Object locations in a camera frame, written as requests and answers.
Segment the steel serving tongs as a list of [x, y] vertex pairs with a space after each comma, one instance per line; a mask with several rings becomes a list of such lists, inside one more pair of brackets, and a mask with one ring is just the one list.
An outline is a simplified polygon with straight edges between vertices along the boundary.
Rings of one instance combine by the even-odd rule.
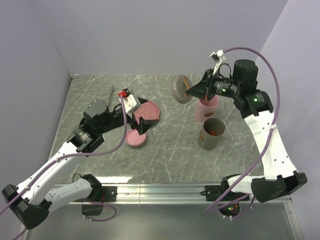
[[112, 97], [113, 97], [114, 90], [115, 90], [115, 88], [114, 88], [114, 86], [112, 85], [111, 88], [110, 88], [109, 98], [108, 98], [108, 103], [107, 103], [108, 109], [111, 108]]

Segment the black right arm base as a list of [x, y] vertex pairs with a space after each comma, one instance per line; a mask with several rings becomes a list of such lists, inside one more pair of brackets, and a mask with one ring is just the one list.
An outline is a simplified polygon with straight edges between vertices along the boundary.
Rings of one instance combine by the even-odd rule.
[[[204, 190], [200, 192], [200, 195], [205, 196], [207, 202], [214, 202], [220, 197], [220, 195], [223, 194], [223, 192], [224, 189], [221, 185], [205, 185]], [[230, 191], [226, 196], [223, 197], [222, 201], [230, 202], [245, 195], [246, 194], [244, 193], [235, 193]]]

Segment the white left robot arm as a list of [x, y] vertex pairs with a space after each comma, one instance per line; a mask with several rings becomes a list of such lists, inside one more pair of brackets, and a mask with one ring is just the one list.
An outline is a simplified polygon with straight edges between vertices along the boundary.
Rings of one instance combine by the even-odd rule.
[[99, 202], [105, 198], [102, 184], [92, 174], [60, 188], [54, 185], [81, 157], [98, 155], [95, 150], [104, 142], [105, 133], [131, 127], [142, 135], [159, 122], [160, 110], [150, 100], [129, 95], [121, 96], [119, 101], [112, 111], [104, 100], [90, 102], [79, 126], [49, 161], [17, 186], [9, 184], [2, 190], [5, 208], [11, 209], [26, 229], [34, 229], [70, 202]]

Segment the pink scalloped plate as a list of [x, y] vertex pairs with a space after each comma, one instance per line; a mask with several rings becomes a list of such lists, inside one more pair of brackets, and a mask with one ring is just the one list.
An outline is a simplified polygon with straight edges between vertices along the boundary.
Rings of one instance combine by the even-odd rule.
[[142, 103], [140, 108], [138, 108], [134, 112], [134, 117], [137, 123], [139, 123], [139, 119], [143, 118], [145, 120], [159, 120], [161, 111], [158, 106], [148, 100], [145, 103]]

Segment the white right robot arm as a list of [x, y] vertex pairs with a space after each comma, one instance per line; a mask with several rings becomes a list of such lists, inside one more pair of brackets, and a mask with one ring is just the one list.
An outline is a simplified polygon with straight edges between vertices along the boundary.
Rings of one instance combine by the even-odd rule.
[[276, 125], [278, 109], [274, 109], [269, 95], [257, 88], [258, 67], [248, 59], [234, 63], [229, 76], [220, 73], [222, 60], [204, 72], [199, 83], [186, 93], [199, 100], [209, 101], [214, 96], [233, 99], [242, 119], [249, 127], [262, 162], [263, 176], [250, 176], [249, 170], [223, 178], [219, 199], [232, 200], [238, 193], [254, 196], [260, 203], [293, 194], [308, 181], [298, 172], [287, 154]]

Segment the grey round lid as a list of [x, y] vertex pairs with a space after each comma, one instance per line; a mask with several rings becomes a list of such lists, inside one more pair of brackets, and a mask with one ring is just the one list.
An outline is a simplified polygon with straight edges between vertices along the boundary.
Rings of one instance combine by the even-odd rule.
[[176, 75], [170, 83], [171, 94], [174, 99], [181, 104], [189, 102], [192, 97], [187, 94], [187, 90], [192, 87], [190, 79], [185, 75]]

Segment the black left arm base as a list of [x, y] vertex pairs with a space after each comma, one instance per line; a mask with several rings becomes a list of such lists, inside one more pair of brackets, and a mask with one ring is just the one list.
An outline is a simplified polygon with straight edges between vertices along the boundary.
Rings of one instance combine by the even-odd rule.
[[117, 199], [117, 194], [118, 194], [117, 190], [118, 190], [118, 187], [115, 185], [102, 186], [99, 189], [99, 192], [94, 189], [93, 193], [89, 197], [77, 199], [75, 200], [75, 202], [91, 201], [91, 202], [99, 202], [99, 203], [113, 203]]

